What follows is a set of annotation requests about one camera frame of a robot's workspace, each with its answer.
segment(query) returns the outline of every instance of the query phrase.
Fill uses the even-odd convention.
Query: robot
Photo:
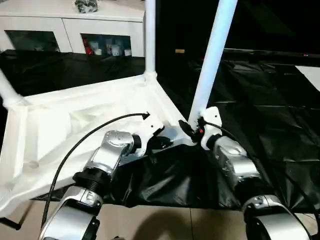
[[[265,183],[245,149],[222,135],[218,108],[210,107],[201,114],[197,131],[186,122],[179,123],[194,142],[200,142],[204,150],[213,152],[215,166],[223,172],[242,205],[248,240],[312,239],[300,220]],[[148,142],[163,129],[159,119],[148,116],[135,134],[106,132],[101,146],[83,171],[73,176],[75,184],[68,188],[43,225],[39,240],[95,240],[103,195],[108,191],[121,157],[143,156]]]

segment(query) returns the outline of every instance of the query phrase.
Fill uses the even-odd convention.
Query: black plastic sheet
[[[0,67],[26,96],[142,74],[144,59],[103,58],[75,53],[6,51]],[[158,81],[188,118],[199,72],[180,57]],[[294,66],[221,61],[208,106],[217,106],[223,127],[254,157],[278,197],[295,212],[309,212],[300,192],[272,162],[291,176],[320,208],[320,93]],[[1,109],[2,132],[6,119]],[[239,209],[239,202],[214,165],[211,152],[177,146],[124,165],[116,172],[106,203]],[[56,191],[59,200],[64,189]],[[37,199],[45,200],[47,196]]]

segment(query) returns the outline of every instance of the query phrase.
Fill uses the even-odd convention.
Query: tile floor
[[[28,201],[9,217],[19,222],[27,212],[21,230],[0,224],[0,240],[37,240],[45,203]],[[51,203],[51,209],[57,203]],[[314,234],[315,220],[299,214]],[[246,240],[243,216],[238,211],[189,209],[175,207],[104,205],[100,214],[97,240],[115,236],[125,240]]]

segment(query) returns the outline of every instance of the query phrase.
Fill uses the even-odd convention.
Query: white tube
[[[145,0],[145,72],[156,72],[156,0]]]
[[[200,113],[207,108],[218,66],[226,44],[238,0],[220,0],[196,87],[188,123],[197,128]]]
[[[0,69],[0,96],[3,99],[3,106],[7,107],[10,104],[21,101],[21,96],[16,93],[6,76]]]

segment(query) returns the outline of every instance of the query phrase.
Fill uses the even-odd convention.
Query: plastic bag
[[[98,0],[75,0],[74,5],[81,14],[93,13],[98,11]]]

